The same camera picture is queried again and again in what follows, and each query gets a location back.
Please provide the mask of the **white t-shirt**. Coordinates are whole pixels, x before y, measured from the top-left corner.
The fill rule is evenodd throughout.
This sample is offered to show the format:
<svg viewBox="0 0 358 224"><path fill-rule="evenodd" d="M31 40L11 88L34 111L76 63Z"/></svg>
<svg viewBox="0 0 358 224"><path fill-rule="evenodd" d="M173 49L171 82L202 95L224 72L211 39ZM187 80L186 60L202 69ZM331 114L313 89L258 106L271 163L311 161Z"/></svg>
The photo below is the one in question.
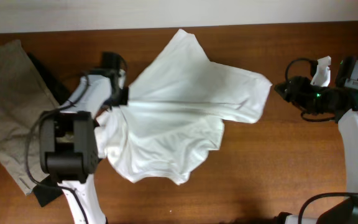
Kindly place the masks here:
<svg viewBox="0 0 358 224"><path fill-rule="evenodd" d="M271 86L259 73L210 61L195 35L178 30L131 83L127 105L98 116L99 156L133 183L183 184L221 147L225 121L258 122Z"/></svg>

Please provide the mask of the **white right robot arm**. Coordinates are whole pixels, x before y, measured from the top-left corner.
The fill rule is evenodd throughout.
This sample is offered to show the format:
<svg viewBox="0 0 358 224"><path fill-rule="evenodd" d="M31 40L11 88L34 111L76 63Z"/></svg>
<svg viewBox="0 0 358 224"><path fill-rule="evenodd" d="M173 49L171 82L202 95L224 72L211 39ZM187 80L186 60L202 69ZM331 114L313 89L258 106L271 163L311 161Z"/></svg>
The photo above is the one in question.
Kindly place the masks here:
<svg viewBox="0 0 358 224"><path fill-rule="evenodd" d="M331 58L309 59L311 78L286 76L274 90L287 102L301 111L301 118L320 122L319 114L329 113L341 134L346 162L346 191L330 192L309 198L298 214L282 212L275 223L358 223L358 57L350 56L341 61L335 86L330 87ZM328 197L343 197L343 201L318 218L304 216L312 202Z"/></svg>

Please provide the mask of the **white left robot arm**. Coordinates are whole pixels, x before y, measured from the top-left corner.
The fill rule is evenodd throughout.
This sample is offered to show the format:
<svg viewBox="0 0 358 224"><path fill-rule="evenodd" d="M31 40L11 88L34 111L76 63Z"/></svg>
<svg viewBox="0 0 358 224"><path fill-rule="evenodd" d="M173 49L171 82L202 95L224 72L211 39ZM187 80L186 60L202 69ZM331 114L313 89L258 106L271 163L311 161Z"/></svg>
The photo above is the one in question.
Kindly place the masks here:
<svg viewBox="0 0 358 224"><path fill-rule="evenodd" d="M69 99L39 123L40 165L69 204L75 223L107 223L94 186L101 160L94 133L102 109L127 103L126 61L104 52L100 65L86 72Z"/></svg>

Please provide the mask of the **khaki beige garment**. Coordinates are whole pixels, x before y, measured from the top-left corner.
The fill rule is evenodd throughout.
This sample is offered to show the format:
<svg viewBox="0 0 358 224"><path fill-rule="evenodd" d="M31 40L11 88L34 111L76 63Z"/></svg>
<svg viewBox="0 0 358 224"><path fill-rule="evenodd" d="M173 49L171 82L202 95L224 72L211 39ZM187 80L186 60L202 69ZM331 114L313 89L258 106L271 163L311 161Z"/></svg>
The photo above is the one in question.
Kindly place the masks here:
<svg viewBox="0 0 358 224"><path fill-rule="evenodd" d="M34 137L25 152L26 137L43 111L57 107L21 42L0 45L0 163L25 195L35 187L25 172L26 164L36 180L46 178L40 168L39 140Z"/></svg>

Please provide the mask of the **black garment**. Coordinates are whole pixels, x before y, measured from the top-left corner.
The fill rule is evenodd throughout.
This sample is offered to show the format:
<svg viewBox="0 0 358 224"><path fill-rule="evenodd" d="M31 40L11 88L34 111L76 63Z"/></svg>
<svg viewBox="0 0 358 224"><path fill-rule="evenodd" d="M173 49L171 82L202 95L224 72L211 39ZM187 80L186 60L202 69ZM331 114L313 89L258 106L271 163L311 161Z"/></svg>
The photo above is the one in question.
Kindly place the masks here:
<svg viewBox="0 0 358 224"><path fill-rule="evenodd" d="M59 105L63 104L69 97L70 91L64 86L64 84L56 79L49 69L42 64L42 62L35 57L32 53L27 53L31 62L35 65L35 68L39 72L47 88L50 90L54 99ZM62 190L48 189L45 187L35 186L33 194L35 195L39 205L45 207L55 199L62 195Z"/></svg>

